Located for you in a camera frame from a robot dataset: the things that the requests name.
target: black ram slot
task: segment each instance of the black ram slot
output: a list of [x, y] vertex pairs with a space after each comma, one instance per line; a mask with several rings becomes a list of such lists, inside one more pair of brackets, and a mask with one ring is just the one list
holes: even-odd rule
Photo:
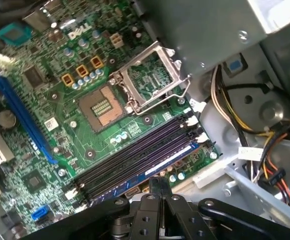
[[123, 183], [130, 177], [143, 172], [153, 164], [157, 164], [164, 158], [168, 157], [175, 150], [178, 150], [182, 146], [187, 145], [188, 138], [185, 136], [186, 135], [178, 136], [167, 144], [160, 146], [149, 155], [140, 157], [137, 162], [134, 162], [131, 166], [125, 169], [123, 173], [120, 172], [109, 177], [108, 179], [106, 179], [106, 181], [102, 182], [101, 185], [94, 185], [90, 189], [88, 189], [88, 186], [85, 185], [84, 190], [85, 193], [88, 194], [89, 200], [110, 190], [111, 188], [119, 185], [120, 183]]
[[79, 179], [79, 182], [77, 182], [77, 184], [87, 184], [89, 181], [96, 182], [98, 179], [102, 178], [103, 175], [110, 174], [111, 172], [113, 172], [113, 169], [117, 169], [119, 166], [122, 166], [125, 163], [128, 163], [131, 159], [134, 159], [135, 155], [139, 153], [141, 150], [150, 148], [152, 145], [156, 145], [157, 141], [162, 137], [169, 138], [173, 136], [175, 133], [180, 133], [180, 131], [184, 132], [185, 130], [186, 128], [180, 128], [179, 125], [177, 125], [172, 129], [164, 129], [159, 133], [156, 133], [156, 135], [153, 136], [153, 138], [150, 139], [146, 138], [144, 143], [135, 146], [135, 149], [133, 149], [131, 152], [125, 153], [123, 159], [121, 159], [120, 161], [111, 162], [106, 167], [101, 166], [101, 169], [98, 169], [97, 172], [91, 173], [88, 177], [84, 179]]
[[101, 167], [93, 167], [92, 169], [82, 173], [81, 175], [77, 176], [74, 180], [74, 183], [79, 186], [80, 183], [84, 182], [87, 179], [90, 179], [90, 176], [92, 176], [95, 173], [100, 173], [102, 169], [105, 168], [112, 168], [112, 163], [119, 163], [117, 159], [125, 159], [126, 154], [134, 153], [138, 150], [139, 146], [143, 146], [146, 142], [151, 142], [151, 138], [155, 138], [157, 133], [166, 133], [168, 132], [169, 128], [174, 129], [178, 128], [180, 124], [184, 123], [187, 119], [187, 115], [182, 115], [177, 118], [174, 118], [164, 124], [163, 126], [159, 127], [158, 129], [148, 133], [145, 137], [138, 140], [137, 142], [133, 143], [132, 145], [126, 147], [125, 149], [119, 151], [118, 153], [114, 154], [113, 156], [110, 156], [107, 160], [101, 163]]

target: blue pcie slot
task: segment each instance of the blue pcie slot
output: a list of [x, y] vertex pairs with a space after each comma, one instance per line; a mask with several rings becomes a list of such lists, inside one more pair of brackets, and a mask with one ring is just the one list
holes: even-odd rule
[[123, 184], [116, 186], [113, 189], [106, 192], [105, 194], [95, 198], [93, 203], [91, 204], [91, 206], [96, 205], [98, 203], [101, 203], [101, 202], [108, 200], [110, 198], [114, 198], [114, 197], [121, 195], [122, 193], [128, 191], [129, 189], [132, 189], [133, 187], [141, 184], [142, 182], [144, 182], [148, 178], [156, 175], [161, 170], [164, 170], [167, 166], [170, 166], [170, 165], [174, 164], [176, 161], [189, 155], [190, 153], [192, 153], [193, 151], [195, 151], [198, 148], [199, 148], [199, 145], [197, 143], [188, 144], [186, 147], [182, 148], [174, 155], [166, 158], [161, 163], [155, 165], [154, 167], [152, 167], [152, 168], [150, 168], [150, 169], [148, 169], [148, 170], [146, 170], [146, 171], [144, 171], [136, 176], [133, 176], [131, 179], [124, 182]]
[[56, 164], [57, 161], [54, 160], [52, 155], [50, 154], [48, 150], [49, 145], [43, 134], [40, 132], [39, 128], [33, 121], [24, 104], [21, 102], [21, 100], [9, 84], [8, 79], [3, 76], [0, 76], [0, 92], [4, 95], [11, 110], [20, 121], [20, 124], [28, 132], [29, 136], [37, 145], [38, 149], [45, 155], [48, 162], [50, 162], [51, 164]]

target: motherboard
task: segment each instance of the motherboard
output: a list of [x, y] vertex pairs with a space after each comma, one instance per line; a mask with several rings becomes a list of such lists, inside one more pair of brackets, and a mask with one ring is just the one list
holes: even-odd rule
[[145, 192], [151, 176], [175, 186], [218, 158], [197, 140], [180, 61], [128, 0], [51, 0], [0, 41], [2, 239]]

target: pci express slot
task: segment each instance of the pci express slot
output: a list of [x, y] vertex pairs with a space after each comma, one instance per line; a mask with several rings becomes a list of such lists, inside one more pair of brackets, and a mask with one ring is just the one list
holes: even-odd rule
[[183, 134], [178, 136], [177, 138], [167, 142], [164, 145], [161, 145], [155, 151], [151, 152], [147, 155], [148, 151], [144, 152], [140, 156], [136, 156], [137, 161], [132, 163], [130, 166], [124, 169], [124, 172], [118, 172], [101, 184], [95, 184], [95, 182], [90, 182], [90, 185], [85, 183], [83, 188], [83, 193], [86, 199], [89, 201], [94, 199], [96, 196], [101, 195], [102, 193], [110, 190], [114, 186], [119, 185], [130, 179], [132, 176], [137, 175], [146, 169], [150, 168], [150, 166], [159, 163], [161, 160], [167, 158], [175, 150], [179, 150], [184, 146], [188, 145], [190, 139], [187, 137], [187, 134]]
[[180, 125], [183, 124], [188, 117], [192, 116], [192, 112], [182, 114], [169, 122], [165, 123], [163, 126], [159, 127], [158, 129], [148, 133], [145, 137], [141, 138], [140, 140], [136, 141], [135, 143], [129, 145], [128, 147], [124, 148], [123, 150], [119, 151], [118, 153], [110, 156], [107, 160], [101, 163], [101, 166], [94, 167], [81, 175], [77, 176], [73, 182], [72, 187], [79, 187], [81, 184], [89, 180], [95, 180], [99, 176], [103, 176], [104, 174], [108, 173], [108, 171], [112, 171], [118, 165], [122, 165], [129, 161], [130, 157], [134, 157], [136, 153], [138, 153], [139, 149], [147, 148], [148, 146], [155, 145], [156, 141], [161, 138], [162, 135], [170, 136], [176, 131], [179, 131]]
[[53, 160], [52, 155], [48, 150], [49, 145], [43, 134], [40, 132], [26, 107], [9, 84], [8, 79], [3, 76], [0, 76], [0, 92], [6, 98], [9, 107], [20, 121], [20, 124], [27, 131], [33, 142], [37, 145], [38, 149], [45, 155], [50, 163], [57, 163], [57, 161]]

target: blue sata port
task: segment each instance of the blue sata port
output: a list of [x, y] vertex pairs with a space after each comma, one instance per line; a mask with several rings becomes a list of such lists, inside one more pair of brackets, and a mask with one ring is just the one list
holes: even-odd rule
[[49, 206], [44, 205], [44, 206], [41, 206], [39, 209], [37, 209], [35, 212], [33, 212], [30, 216], [34, 221], [36, 221], [40, 219], [41, 217], [46, 216], [48, 212], [49, 212]]

